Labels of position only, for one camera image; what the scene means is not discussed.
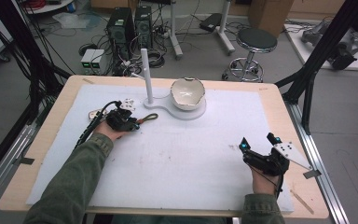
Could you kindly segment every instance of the equipment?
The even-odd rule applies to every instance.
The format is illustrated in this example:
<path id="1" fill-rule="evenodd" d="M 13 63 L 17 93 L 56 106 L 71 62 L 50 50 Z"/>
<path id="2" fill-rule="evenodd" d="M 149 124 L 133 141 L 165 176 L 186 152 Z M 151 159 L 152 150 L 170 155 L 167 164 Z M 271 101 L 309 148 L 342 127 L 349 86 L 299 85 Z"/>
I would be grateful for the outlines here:
<path id="1" fill-rule="evenodd" d="M 151 2 L 151 3 L 158 3 L 162 5 L 170 5 L 171 0 L 144 0 L 143 2 Z"/>
<path id="2" fill-rule="evenodd" d="M 282 191 L 283 175 L 289 169 L 290 161 L 312 170 L 312 166 L 299 153 L 292 143 L 283 143 L 281 138 L 275 137 L 273 133 L 267 135 L 267 139 L 273 145 L 268 156 L 262 156 L 251 150 L 251 146 L 243 137 L 239 145 L 243 153 L 243 161 L 251 167 L 258 169 L 263 175 L 279 176 L 280 180 L 277 189 L 277 198 Z"/>
<path id="3" fill-rule="evenodd" d="M 114 104 L 116 109 L 111 110 L 108 114 L 105 113 L 106 108 Z M 104 120 L 115 131 L 118 132 L 132 132 L 140 128 L 140 125 L 147 120 L 157 119 L 158 114 L 149 114 L 143 119 L 132 118 L 131 114 L 135 108 L 132 106 L 133 100 L 126 99 L 123 103 L 121 101 L 112 101 L 105 105 L 102 109 L 89 112 L 89 118 L 93 117 L 92 121 L 87 126 L 86 130 L 80 135 L 74 147 L 77 148 L 84 143 L 94 131 L 94 129 Z"/>
<path id="4" fill-rule="evenodd" d="M 220 25 L 221 20 L 222 20 L 222 14 L 214 13 L 210 17 L 208 17 L 205 21 L 202 21 L 200 23 L 200 28 L 208 32 L 213 32 L 216 29 L 216 26 Z"/>
<path id="5" fill-rule="evenodd" d="M 115 60 L 129 60 L 132 58 L 135 38 L 132 13 L 129 7 L 115 7 L 106 25 L 109 40 L 112 44 Z"/>
<path id="6" fill-rule="evenodd" d="M 151 7 L 137 7 L 134 21 L 138 36 L 138 49 L 153 48 Z"/>
<path id="7" fill-rule="evenodd" d="M 81 63 L 84 68 L 85 75 L 103 75 L 107 60 L 103 49 L 87 49 Z"/>
<path id="8" fill-rule="evenodd" d="M 301 36 L 301 41 L 304 43 L 310 42 L 315 47 L 331 21 L 322 21 L 312 29 L 304 31 Z M 358 52 L 358 38 L 347 31 L 347 33 L 341 38 L 336 45 L 336 48 L 327 58 L 327 61 L 331 63 L 334 69 L 343 70 L 357 59 L 353 57 Z"/>
<path id="9" fill-rule="evenodd" d="M 46 0 L 46 5 L 60 5 L 61 0 Z"/>

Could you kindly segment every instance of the white bowl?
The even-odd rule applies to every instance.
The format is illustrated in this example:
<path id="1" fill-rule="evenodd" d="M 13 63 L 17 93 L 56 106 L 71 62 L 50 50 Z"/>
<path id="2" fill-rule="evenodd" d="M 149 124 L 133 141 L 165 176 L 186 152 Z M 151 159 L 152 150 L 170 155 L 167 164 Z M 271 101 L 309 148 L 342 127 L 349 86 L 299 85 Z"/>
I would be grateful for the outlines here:
<path id="1" fill-rule="evenodd" d="M 205 96 L 203 84 L 193 77 L 182 77 L 171 86 L 171 99 L 182 110 L 195 110 L 200 107 Z"/>

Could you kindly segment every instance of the black device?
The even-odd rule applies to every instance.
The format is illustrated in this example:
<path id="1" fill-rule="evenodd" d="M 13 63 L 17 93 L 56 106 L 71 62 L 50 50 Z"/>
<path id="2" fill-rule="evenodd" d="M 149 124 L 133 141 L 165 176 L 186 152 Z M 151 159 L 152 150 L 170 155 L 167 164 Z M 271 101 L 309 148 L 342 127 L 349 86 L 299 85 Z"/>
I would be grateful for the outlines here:
<path id="1" fill-rule="evenodd" d="M 116 109 L 111 110 L 106 115 L 106 123 L 119 132 L 132 132 L 139 129 L 139 123 L 136 118 L 132 118 L 130 110 L 120 108 L 121 102 L 114 102 Z"/>
<path id="2" fill-rule="evenodd" d="M 159 3 L 163 5 L 170 5 L 171 0 L 144 0 L 143 2 Z"/>
<path id="3" fill-rule="evenodd" d="M 357 59 L 346 50 L 345 46 L 341 47 L 339 44 L 333 50 L 330 57 L 327 58 L 327 61 L 330 62 L 333 68 L 337 70 L 344 70 L 356 60 Z"/>
<path id="4" fill-rule="evenodd" d="M 60 5 L 61 0 L 46 0 L 46 5 Z"/>
<path id="5" fill-rule="evenodd" d="M 273 133 L 269 133 L 267 139 L 272 145 L 282 142 L 281 139 L 275 137 Z M 271 149 L 269 155 L 263 156 L 252 151 L 251 146 L 243 137 L 239 148 L 243 153 L 243 161 L 256 169 L 261 170 L 264 175 L 284 175 L 289 169 L 290 161 L 275 149 L 275 147 Z"/>
<path id="6" fill-rule="evenodd" d="M 222 20 L 222 14 L 214 13 L 210 17 L 208 17 L 205 21 L 202 21 L 200 23 L 200 28 L 202 30 L 213 32 L 216 26 L 220 25 L 221 20 Z"/>
<path id="7" fill-rule="evenodd" d="M 135 45 L 131 41 L 135 38 L 132 12 L 129 7 L 115 7 L 106 25 L 112 51 L 116 60 L 129 60 Z"/>
<path id="8" fill-rule="evenodd" d="M 152 8 L 151 7 L 137 7 L 135 11 L 135 30 L 138 37 L 139 49 L 153 48 L 152 35 Z"/>

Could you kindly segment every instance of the computer tower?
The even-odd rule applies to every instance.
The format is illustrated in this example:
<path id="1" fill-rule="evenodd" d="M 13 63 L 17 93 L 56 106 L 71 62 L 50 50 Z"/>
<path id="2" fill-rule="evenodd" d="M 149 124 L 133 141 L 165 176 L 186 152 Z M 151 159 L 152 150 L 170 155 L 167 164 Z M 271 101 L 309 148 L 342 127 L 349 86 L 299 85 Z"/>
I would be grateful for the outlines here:
<path id="1" fill-rule="evenodd" d="M 153 48 L 152 9 L 137 7 L 135 11 L 135 31 L 138 36 L 139 49 Z"/>
<path id="2" fill-rule="evenodd" d="M 115 58 L 129 60 L 135 49 L 132 12 L 129 7 L 115 7 L 106 25 Z"/>

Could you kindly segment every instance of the stool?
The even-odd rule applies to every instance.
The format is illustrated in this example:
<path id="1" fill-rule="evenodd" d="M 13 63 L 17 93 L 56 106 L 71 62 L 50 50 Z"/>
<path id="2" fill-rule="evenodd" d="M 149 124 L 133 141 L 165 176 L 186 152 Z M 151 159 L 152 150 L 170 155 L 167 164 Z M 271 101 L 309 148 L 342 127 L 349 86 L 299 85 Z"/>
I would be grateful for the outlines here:
<path id="1" fill-rule="evenodd" d="M 238 32 L 237 43 L 249 50 L 248 57 L 232 61 L 222 75 L 222 79 L 227 80 L 228 75 L 232 75 L 241 81 L 263 82 L 263 67 L 253 58 L 255 53 L 269 53 L 275 50 L 277 38 L 267 31 L 249 28 Z"/>

